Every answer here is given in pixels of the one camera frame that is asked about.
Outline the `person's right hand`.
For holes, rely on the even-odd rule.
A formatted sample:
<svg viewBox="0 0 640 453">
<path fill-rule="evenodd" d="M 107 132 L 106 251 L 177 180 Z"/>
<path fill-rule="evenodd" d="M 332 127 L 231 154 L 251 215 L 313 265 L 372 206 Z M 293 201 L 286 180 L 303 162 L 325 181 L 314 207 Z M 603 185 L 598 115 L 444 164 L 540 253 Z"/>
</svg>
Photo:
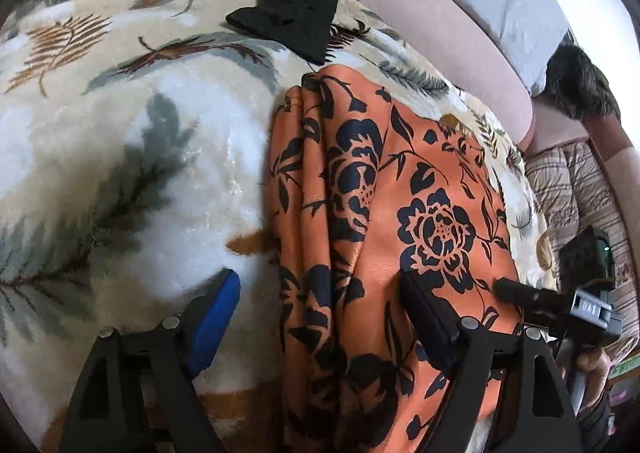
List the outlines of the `person's right hand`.
<svg viewBox="0 0 640 453">
<path fill-rule="evenodd" d="M 611 369 L 611 358 L 602 347 L 591 348 L 578 355 L 575 360 L 578 371 L 585 375 L 585 391 L 582 403 L 576 414 L 592 409 L 602 398 L 608 373 Z"/>
</svg>

